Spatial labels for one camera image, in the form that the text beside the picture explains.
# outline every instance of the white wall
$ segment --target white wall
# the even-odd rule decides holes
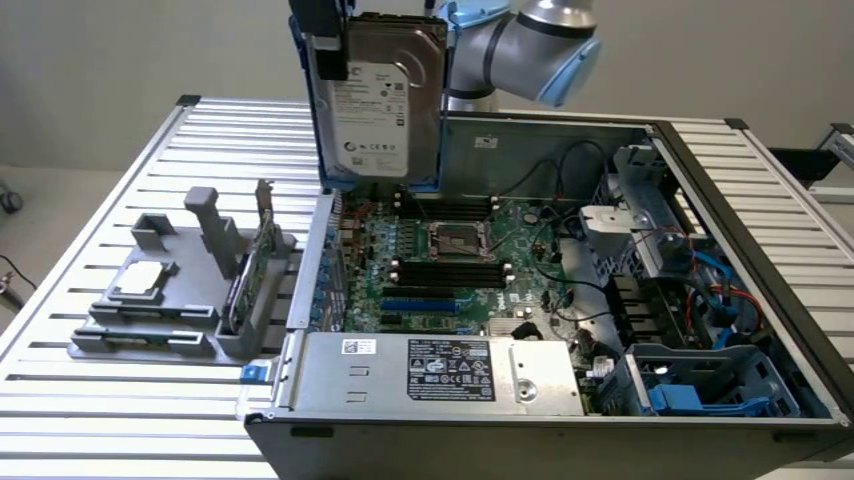
[[[854,2],[596,11],[601,65],[568,110],[742,117],[780,146],[854,122]],[[0,164],[125,168],[182,93],[305,98],[287,16],[287,0],[0,0]]]

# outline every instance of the blue latch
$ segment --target blue latch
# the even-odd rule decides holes
[[[694,385],[657,385],[649,393],[653,410],[660,415],[756,417],[770,403],[768,397],[757,397],[741,404],[704,405]]]
[[[270,367],[266,365],[245,365],[241,370],[241,383],[243,385],[265,385],[269,370]]]

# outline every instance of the power supply label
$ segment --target power supply label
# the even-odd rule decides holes
[[[490,342],[412,339],[408,362],[413,400],[496,401]]]

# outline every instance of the hard drive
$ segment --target hard drive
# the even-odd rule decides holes
[[[347,36],[347,80],[321,79],[315,55],[303,56],[323,184],[350,190],[357,183],[379,182],[436,190],[448,24],[366,13],[349,21]]]

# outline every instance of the hard disk drive label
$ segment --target hard disk drive label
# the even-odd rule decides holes
[[[334,82],[339,162],[359,175],[404,177],[409,171],[410,82],[383,63],[350,62]]]

